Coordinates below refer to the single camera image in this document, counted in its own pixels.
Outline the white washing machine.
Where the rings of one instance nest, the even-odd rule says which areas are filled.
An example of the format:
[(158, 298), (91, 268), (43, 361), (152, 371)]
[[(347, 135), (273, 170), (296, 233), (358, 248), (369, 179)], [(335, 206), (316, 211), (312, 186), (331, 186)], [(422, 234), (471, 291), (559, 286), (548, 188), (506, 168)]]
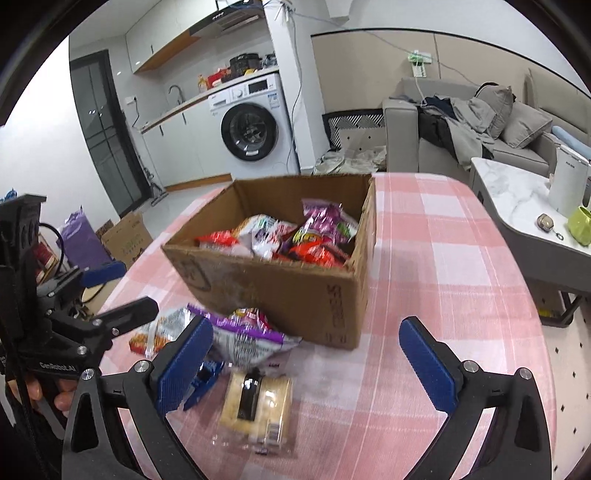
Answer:
[(208, 97), (208, 106), (232, 179), (301, 173), (279, 73), (219, 90)]

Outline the grey cushion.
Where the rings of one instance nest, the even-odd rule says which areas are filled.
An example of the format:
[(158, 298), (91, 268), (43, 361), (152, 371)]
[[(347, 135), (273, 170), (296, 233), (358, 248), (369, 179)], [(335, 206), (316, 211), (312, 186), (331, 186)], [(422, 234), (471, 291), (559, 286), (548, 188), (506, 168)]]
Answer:
[(501, 139), (514, 149), (523, 149), (550, 130), (552, 117), (521, 102), (513, 104), (512, 113)]

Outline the black glass door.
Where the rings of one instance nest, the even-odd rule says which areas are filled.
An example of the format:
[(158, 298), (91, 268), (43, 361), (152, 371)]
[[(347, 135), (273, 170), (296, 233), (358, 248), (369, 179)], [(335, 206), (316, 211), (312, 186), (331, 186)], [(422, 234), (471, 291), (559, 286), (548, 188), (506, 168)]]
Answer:
[(106, 50), (70, 61), (74, 102), (91, 160), (120, 217), (150, 196), (116, 94)]

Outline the red snack packet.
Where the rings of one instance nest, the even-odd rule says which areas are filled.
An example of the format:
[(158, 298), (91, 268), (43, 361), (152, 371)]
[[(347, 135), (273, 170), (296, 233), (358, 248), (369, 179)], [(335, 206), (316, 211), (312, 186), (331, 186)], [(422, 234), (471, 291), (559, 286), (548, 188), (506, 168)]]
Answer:
[(202, 249), (225, 251), (240, 246), (240, 242), (231, 231), (221, 230), (195, 237), (194, 245)]

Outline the range hood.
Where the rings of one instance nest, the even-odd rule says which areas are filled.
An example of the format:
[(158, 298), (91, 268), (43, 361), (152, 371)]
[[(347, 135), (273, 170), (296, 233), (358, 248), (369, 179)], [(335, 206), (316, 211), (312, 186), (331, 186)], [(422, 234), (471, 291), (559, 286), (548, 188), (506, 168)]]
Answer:
[(201, 19), (188, 29), (191, 37), (217, 38), (264, 18), (263, 2), (237, 1)]

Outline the green mug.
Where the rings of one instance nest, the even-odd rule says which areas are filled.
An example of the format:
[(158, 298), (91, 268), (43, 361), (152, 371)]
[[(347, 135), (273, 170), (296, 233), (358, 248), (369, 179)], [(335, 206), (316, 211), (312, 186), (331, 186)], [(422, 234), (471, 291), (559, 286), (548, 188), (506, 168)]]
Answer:
[(591, 213), (579, 206), (568, 218), (567, 229), (577, 243), (584, 247), (591, 244)]

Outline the clear cake pack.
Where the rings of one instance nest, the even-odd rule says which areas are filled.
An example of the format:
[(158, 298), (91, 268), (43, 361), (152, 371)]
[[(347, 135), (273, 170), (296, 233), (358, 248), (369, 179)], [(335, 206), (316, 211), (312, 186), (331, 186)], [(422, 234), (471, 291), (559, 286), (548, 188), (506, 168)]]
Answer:
[(212, 443), (260, 456), (290, 456), (293, 450), (294, 379), (259, 369), (233, 370), (217, 417)]

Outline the wall power strip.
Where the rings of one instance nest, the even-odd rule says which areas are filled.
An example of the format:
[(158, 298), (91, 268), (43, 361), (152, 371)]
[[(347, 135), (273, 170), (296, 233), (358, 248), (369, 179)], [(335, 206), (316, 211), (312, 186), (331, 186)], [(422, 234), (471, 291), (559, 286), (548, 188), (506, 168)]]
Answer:
[(433, 63), (432, 55), (427, 52), (414, 50), (408, 54), (408, 61), (411, 64), (413, 76), (415, 78), (426, 78), (426, 66)]

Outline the purple white snack bag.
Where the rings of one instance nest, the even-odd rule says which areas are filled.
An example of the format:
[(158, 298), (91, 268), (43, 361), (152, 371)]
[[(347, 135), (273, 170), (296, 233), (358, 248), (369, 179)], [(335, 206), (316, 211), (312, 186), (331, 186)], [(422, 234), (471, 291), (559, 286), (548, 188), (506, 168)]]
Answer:
[(238, 308), (228, 316), (197, 305), (188, 304), (187, 309), (211, 323), (214, 350), (232, 367), (263, 367), (276, 355), (301, 344), (301, 337), (290, 336), (271, 327), (259, 308)]

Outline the large red snack bag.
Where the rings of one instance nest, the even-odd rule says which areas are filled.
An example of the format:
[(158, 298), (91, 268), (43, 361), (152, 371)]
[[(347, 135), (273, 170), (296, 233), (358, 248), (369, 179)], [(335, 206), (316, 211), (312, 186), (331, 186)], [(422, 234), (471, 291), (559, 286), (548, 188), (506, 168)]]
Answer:
[(273, 254), (273, 260), (295, 261), (327, 268), (342, 267), (349, 255), (330, 242), (315, 240), (298, 245), (283, 245)]

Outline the small cardboard box on floor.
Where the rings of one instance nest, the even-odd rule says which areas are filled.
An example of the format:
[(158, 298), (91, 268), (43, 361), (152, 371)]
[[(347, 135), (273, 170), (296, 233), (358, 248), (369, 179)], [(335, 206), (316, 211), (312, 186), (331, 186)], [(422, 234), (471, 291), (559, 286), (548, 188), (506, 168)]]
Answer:
[(129, 212), (117, 224), (108, 220), (96, 231), (107, 253), (129, 269), (152, 243), (140, 214)]

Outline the black patterned chair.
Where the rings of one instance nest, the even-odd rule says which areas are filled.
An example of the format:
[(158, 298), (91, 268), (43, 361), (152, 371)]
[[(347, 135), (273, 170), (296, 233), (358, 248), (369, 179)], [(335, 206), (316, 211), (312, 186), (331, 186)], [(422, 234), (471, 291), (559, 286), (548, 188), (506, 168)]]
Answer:
[(366, 147), (386, 145), (386, 122), (381, 108), (325, 113), (322, 125), (332, 151), (363, 151)]

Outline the orange noodle snack bag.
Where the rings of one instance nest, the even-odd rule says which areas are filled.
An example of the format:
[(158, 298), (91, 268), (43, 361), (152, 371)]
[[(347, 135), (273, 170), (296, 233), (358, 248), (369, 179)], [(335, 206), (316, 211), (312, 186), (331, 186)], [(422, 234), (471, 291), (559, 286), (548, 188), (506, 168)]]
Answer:
[(137, 328), (128, 340), (132, 353), (153, 359), (168, 343), (175, 341), (194, 315), (186, 308), (169, 310)]

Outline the grey sofa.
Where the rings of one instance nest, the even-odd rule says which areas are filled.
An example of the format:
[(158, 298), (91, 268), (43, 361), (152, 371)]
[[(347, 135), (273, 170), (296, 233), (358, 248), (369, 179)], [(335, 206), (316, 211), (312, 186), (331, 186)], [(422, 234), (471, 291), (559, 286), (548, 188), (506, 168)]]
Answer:
[(516, 99), (509, 86), (402, 79), (383, 102), (387, 170), (434, 173), (466, 183), (482, 157), (548, 177), (558, 146), (558, 118)]

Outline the purple candy snack bag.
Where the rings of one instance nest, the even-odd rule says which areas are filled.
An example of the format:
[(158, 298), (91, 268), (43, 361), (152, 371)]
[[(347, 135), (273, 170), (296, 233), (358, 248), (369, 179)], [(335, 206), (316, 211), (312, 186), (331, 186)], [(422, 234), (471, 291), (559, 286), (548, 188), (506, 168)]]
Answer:
[(315, 241), (335, 246), (345, 245), (352, 241), (359, 231), (359, 223), (346, 214), (340, 203), (304, 199), (303, 209), (304, 223), (291, 237), (294, 246)]

